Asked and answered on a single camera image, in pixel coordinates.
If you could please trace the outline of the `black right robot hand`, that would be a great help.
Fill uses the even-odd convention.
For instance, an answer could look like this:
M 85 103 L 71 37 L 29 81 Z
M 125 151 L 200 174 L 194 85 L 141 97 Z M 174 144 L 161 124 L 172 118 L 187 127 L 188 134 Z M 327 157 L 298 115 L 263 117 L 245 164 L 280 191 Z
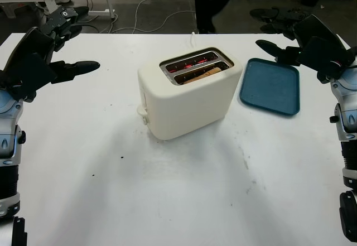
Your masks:
M 266 40 L 256 41 L 261 49 L 281 64 L 341 72 L 355 61 L 356 49 L 346 49 L 337 34 L 312 13 L 272 7 L 253 9 L 250 16 L 263 23 L 260 28 L 263 33 L 282 34 L 297 41 L 296 47 L 287 46 L 284 49 Z

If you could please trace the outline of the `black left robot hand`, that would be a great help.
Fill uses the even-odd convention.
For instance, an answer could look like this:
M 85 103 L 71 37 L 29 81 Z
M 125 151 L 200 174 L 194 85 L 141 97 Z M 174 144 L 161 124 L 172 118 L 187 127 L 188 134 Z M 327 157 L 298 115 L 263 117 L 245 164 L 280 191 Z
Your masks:
M 53 53 L 82 31 L 77 21 L 87 16 L 88 12 L 87 6 L 61 6 L 47 16 L 42 26 L 29 29 L 1 72 L 1 85 L 19 87 L 26 81 L 56 84 L 97 70 L 100 63 L 96 61 L 79 61 L 74 64 L 63 60 L 52 61 Z

